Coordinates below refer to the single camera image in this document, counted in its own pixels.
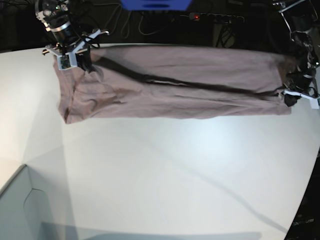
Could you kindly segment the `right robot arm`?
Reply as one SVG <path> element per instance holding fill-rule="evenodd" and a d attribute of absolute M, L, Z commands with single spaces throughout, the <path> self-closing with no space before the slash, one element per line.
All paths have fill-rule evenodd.
<path fill-rule="evenodd" d="M 110 32 L 100 28 L 82 31 L 75 13 L 77 5 L 72 0 L 37 0 L 34 8 L 36 18 L 56 40 L 56 44 L 47 45 L 42 54 L 54 55 L 60 71 L 81 68 L 90 72 L 91 49 L 100 48 L 93 41 L 100 35 L 108 36 Z"/>

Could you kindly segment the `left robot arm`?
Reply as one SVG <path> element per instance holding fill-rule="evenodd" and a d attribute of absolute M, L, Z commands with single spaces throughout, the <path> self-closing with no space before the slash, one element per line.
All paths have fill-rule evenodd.
<path fill-rule="evenodd" d="M 316 53 L 313 34 L 318 27 L 318 13 L 310 0 L 272 0 L 270 2 L 282 16 L 290 40 L 302 53 L 293 72 L 286 75 L 282 95 L 288 107 L 292 107 L 301 98 L 307 99 L 312 109 L 320 108 L 316 73 L 320 60 Z"/>

